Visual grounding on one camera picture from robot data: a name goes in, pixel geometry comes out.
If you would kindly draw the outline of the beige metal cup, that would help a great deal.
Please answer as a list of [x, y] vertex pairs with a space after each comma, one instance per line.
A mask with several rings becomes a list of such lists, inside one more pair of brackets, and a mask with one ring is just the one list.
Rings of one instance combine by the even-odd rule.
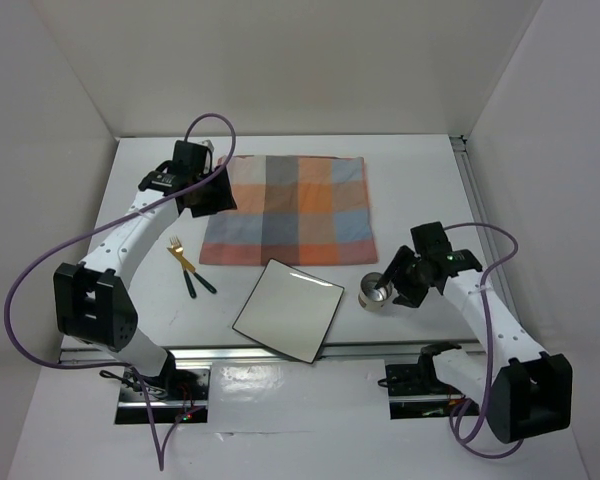
[[389, 302], [393, 294], [393, 287], [383, 279], [379, 272], [370, 272], [360, 281], [358, 302], [369, 312], [381, 309]]

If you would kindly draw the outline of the checkered orange blue cloth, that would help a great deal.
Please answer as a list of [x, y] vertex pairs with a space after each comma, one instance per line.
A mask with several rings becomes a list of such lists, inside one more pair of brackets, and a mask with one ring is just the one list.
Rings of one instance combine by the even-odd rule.
[[363, 158], [239, 156], [227, 172], [237, 207], [209, 218], [201, 264], [377, 262]]

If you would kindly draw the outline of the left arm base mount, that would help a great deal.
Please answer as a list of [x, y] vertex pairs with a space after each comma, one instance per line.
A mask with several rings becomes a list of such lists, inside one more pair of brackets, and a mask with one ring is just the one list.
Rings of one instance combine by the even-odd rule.
[[114, 420], [116, 425], [148, 424], [145, 398], [150, 401], [156, 424], [173, 423], [178, 416], [182, 416], [184, 424], [203, 424], [208, 421], [209, 367], [187, 370], [185, 379], [177, 382], [169, 391], [147, 385], [147, 396], [129, 369], [122, 374], [101, 370], [99, 376], [116, 381], [120, 387]]

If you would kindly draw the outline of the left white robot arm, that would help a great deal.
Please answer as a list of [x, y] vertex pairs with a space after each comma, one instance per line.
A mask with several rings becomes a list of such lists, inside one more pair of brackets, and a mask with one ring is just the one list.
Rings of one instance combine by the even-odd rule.
[[200, 217], [235, 206], [227, 173], [213, 163], [212, 143], [176, 141], [171, 159], [139, 183], [128, 220], [79, 263], [63, 263], [54, 272], [59, 331], [134, 368], [152, 397], [169, 397], [191, 377], [141, 331], [128, 289], [155, 242], [183, 212]]

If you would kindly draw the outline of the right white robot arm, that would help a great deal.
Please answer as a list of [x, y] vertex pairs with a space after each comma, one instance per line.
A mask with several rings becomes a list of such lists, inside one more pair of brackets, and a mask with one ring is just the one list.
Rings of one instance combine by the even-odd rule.
[[573, 368], [562, 354], [549, 353], [531, 337], [494, 291], [494, 265], [482, 266], [467, 249], [456, 249], [439, 222], [411, 230], [373, 284], [395, 292], [394, 304], [419, 308], [437, 291], [466, 322], [483, 347], [485, 359], [472, 358], [459, 344], [439, 342], [422, 348], [416, 379], [428, 392], [452, 387], [465, 397], [449, 420], [459, 434], [470, 406], [478, 418], [458, 442], [467, 447], [483, 425], [503, 444], [564, 430], [571, 423]]

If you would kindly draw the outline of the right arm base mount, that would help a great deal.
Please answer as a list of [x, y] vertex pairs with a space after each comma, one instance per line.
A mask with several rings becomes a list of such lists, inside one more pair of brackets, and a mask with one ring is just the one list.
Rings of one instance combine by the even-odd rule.
[[386, 365], [377, 384], [387, 391], [392, 420], [448, 417], [465, 400], [457, 389], [426, 380], [416, 364]]

